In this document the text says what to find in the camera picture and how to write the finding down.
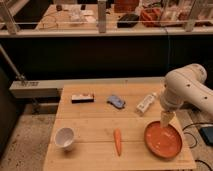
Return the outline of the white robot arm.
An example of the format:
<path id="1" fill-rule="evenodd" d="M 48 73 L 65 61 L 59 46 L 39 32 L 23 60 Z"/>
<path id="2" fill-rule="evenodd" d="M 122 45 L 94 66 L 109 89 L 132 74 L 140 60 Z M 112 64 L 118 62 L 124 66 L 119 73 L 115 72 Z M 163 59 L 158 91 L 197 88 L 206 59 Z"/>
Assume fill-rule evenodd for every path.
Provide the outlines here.
<path id="1" fill-rule="evenodd" d="M 207 78 L 200 64 L 189 64 L 168 72 L 164 91 L 159 96 L 162 106 L 161 126 L 166 127 L 184 102 L 189 102 L 213 117 L 213 90 L 204 85 Z"/>

